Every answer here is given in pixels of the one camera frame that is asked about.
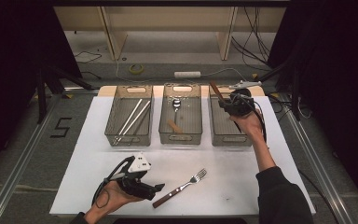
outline silver fork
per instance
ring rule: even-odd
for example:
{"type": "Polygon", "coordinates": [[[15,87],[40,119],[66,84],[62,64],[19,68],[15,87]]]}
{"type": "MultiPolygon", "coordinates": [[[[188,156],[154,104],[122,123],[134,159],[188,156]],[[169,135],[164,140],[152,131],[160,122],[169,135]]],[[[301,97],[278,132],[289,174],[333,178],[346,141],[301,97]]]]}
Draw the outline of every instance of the silver fork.
{"type": "Polygon", "coordinates": [[[206,170],[202,169],[200,170],[196,175],[193,175],[190,179],[190,181],[188,181],[187,183],[185,183],[184,185],[182,185],[181,187],[174,189],[173,191],[171,191],[169,194],[165,195],[164,197],[158,199],[157,201],[155,201],[153,203],[153,207],[157,208],[160,205],[162,205],[163,203],[167,202],[171,197],[175,196],[177,193],[181,192],[185,187],[192,185],[192,184],[197,184],[199,183],[203,177],[205,177],[206,175],[206,170]]]}

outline tabletop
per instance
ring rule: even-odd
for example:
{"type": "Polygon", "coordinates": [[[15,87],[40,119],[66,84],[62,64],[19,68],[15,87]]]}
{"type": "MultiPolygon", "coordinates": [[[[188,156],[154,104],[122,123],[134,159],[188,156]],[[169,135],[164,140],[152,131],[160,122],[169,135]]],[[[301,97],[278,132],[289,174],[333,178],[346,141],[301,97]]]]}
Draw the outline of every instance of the tabletop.
{"type": "MultiPolygon", "coordinates": [[[[252,147],[214,147],[208,112],[208,97],[203,94],[202,137],[199,145],[162,145],[158,136],[162,97],[155,95],[151,145],[149,147],[111,147],[104,130],[113,97],[95,97],[79,135],[74,153],[50,213],[75,215],[87,211],[98,185],[125,158],[142,151],[152,168],[142,182],[154,186],[165,183],[152,201],[131,203],[118,209],[115,217],[227,217],[258,215],[258,173],[252,147]],[[206,177],[158,208],[152,203],[185,184],[200,169],[206,177]]],[[[272,157],[286,178],[304,192],[314,214],[304,184],[298,174],[275,114],[265,96],[255,97],[263,110],[272,157]]]]}

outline person's right hand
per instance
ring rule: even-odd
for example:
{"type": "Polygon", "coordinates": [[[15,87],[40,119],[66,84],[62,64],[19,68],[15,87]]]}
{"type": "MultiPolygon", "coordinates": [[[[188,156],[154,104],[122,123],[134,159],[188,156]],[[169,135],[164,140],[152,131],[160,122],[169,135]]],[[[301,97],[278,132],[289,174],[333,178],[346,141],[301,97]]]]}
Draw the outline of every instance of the person's right hand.
{"type": "Polygon", "coordinates": [[[236,122],[240,126],[241,130],[245,132],[249,137],[254,138],[257,135],[263,134],[263,129],[261,127],[260,120],[258,119],[255,112],[251,112],[244,116],[233,116],[229,117],[232,121],[236,122]]]}

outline power strip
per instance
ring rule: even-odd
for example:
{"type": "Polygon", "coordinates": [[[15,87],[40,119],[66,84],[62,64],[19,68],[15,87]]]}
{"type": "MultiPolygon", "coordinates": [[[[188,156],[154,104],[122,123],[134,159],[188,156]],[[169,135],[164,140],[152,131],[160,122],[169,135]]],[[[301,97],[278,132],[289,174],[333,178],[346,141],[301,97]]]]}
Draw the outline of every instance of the power strip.
{"type": "Polygon", "coordinates": [[[201,77],[201,72],[175,72],[176,78],[184,78],[184,77],[201,77]]]}

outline printed number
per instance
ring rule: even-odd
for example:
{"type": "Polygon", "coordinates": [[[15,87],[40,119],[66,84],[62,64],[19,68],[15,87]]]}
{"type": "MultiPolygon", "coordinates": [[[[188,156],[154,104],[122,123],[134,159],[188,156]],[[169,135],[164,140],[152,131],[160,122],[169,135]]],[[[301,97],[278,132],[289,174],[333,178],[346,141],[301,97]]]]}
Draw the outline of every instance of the printed number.
{"type": "Polygon", "coordinates": [[[72,119],[72,118],[60,118],[56,124],[55,130],[65,130],[65,133],[62,135],[51,135],[50,138],[62,138],[65,137],[69,131],[69,127],[60,127],[61,120],[63,119],[72,119]]]}

